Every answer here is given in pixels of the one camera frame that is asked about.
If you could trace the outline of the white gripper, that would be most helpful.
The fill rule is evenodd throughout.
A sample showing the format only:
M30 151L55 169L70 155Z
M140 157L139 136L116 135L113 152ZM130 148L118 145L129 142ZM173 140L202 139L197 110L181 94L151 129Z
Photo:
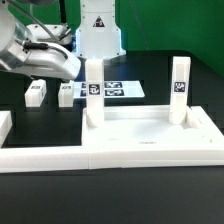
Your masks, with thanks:
M54 43L14 43L0 53L0 71L28 77L74 80L81 62L64 47Z

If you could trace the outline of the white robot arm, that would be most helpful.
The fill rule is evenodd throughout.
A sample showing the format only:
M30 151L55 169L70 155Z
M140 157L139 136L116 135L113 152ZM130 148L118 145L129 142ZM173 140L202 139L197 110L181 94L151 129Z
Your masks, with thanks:
M110 60L125 54L121 30L115 22L115 0L79 0L81 23L68 26L64 0L0 0L0 71L33 77L74 80L80 60ZM22 11L22 3L50 6L59 3L61 22L44 24L31 13L28 26L9 11Z

